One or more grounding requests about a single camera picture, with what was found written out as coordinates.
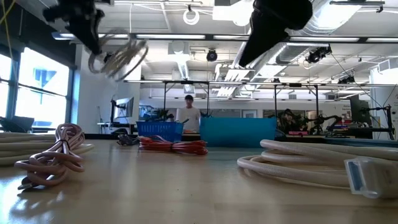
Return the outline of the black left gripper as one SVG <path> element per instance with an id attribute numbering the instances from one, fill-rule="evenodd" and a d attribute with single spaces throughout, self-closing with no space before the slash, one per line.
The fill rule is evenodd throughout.
<path id="1" fill-rule="evenodd" d="M 96 0 L 57 0 L 53 6 L 42 11 L 47 22 L 55 22 L 61 19 L 65 23 L 65 28 L 82 25 L 78 28 L 76 37 L 95 55 L 99 55 L 102 50 L 99 37 L 96 32 L 91 30 L 97 28 L 105 13 L 96 8 Z"/>

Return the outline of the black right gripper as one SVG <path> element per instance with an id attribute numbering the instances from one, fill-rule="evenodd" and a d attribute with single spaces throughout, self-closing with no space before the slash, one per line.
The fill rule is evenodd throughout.
<path id="1" fill-rule="evenodd" d="M 313 16 L 310 0 L 254 0 L 253 8 L 251 34 L 239 60 L 241 67 L 285 39 L 286 29 L 303 29 Z"/>

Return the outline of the white overhead fixture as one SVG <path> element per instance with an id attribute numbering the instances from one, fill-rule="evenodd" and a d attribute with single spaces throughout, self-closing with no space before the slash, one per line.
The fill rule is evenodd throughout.
<path id="1" fill-rule="evenodd" d="M 214 21 L 230 21 L 236 26 L 249 24 L 253 12 L 254 0 L 215 0 L 212 19 Z"/>

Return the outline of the background computer monitor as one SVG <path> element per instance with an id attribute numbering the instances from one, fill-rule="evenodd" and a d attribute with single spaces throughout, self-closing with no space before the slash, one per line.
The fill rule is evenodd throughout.
<path id="1" fill-rule="evenodd" d="M 134 98 L 111 99 L 111 123 L 131 124 Z"/>

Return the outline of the person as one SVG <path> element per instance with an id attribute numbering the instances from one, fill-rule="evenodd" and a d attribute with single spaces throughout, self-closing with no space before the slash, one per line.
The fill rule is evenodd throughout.
<path id="1" fill-rule="evenodd" d="M 177 110 L 177 120 L 183 124 L 183 130 L 198 133 L 200 129 L 200 110 L 193 106 L 193 96 L 185 96 L 185 106 Z"/>
<path id="2" fill-rule="evenodd" d="M 299 123 L 296 121 L 295 115 L 290 109 L 286 109 L 280 114 L 279 129 L 285 134 L 300 130 Z"/>

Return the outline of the large teal plastic bin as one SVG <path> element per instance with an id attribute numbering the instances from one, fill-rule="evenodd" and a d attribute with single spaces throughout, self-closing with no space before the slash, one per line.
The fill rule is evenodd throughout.
<path id="1" fill-rule="evenodd" d="M 201 140 L 210 147 L 261 148 L 264 139 L 274 140 L 275 118 L 202 118 Z"/>

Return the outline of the small blue plastic bin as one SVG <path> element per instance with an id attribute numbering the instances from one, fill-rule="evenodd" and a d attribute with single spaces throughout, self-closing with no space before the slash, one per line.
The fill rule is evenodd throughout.
<path id="1" fill-rule="evenodd" d="M 170 142 L 178 142 L 182 140 L 182 123 L 166 121 L 137 121 L 136 124 L 139 136 L 160 136 Z"/>

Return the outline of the black background monitor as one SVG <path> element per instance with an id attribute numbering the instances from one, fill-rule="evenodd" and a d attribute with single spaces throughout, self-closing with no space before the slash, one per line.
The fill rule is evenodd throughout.
<path id="1" fill-rule="evenodd" d="M 358 95 L 351 96 L 349 101 L 351 107 L 351 121 L 354 123 L 366 123 L 368 126 L 371 126 L 372 121 L 368 110 L 368 102 L 360 100 Z"/>

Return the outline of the black background stand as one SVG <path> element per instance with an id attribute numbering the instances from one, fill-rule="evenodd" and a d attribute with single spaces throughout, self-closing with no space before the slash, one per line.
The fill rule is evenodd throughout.
<path id="1" fill-rule="evenodd" d="M 384 107 L 376 107 L 376 108 L 361 108 L 360 111 L 362 113 L 366 113 L 369 111 L 383 111 L 385 112 L 385 117 L 387 121 L 387 127 L 386 128 L 371 128 L 372 132 L 379 132 L 379 133 L 388 133 L 389 139 L 390 140 L 395 140 L 395 128 L 392 125 L 392 118 L 391 118 L 391 106 L 387 105 Z"/>

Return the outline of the black background workstation frame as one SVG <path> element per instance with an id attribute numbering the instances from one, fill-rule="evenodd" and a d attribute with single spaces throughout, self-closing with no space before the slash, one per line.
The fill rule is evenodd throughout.
<path id="1" fill-rule="evenodd" d="M 287 86 L 287 87 L 305 87 L 305 86 L 313 86 L 315 88 L 315 103 L 316 103 L 316 112 L 317 115 L 319 115 L 319 97 L 318 97 L 318 87 L 321 86 L 321 84 L 310 84 L 310 83 L 277 83 L 277 82 L 216 82 L 216 81 L 199 81 L 199 80 L 164 80 L 162 83 L 167 86 L 168 83 L 179 83 L 182 85 L 192 85 L 192 84 L 205 84 L 208 87 L 210 85 L 259 85 L 259 86 L 264 86 L 264 85 L 269 85 L 269 86 L 274 86 L 274 89 L 276 90 L 277 86 Z"/>

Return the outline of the black table frame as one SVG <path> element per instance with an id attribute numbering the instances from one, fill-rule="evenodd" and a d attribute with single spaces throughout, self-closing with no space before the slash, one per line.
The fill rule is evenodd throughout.
<path id="1" fill-rule="evenodd" d="M 118 140 L 118 136 L 115 134 L 85 134 L 85 139 L 90 140 Z M 197 141 L 201 137 L 199 134 L 183 134 L 182 141 Z"/>

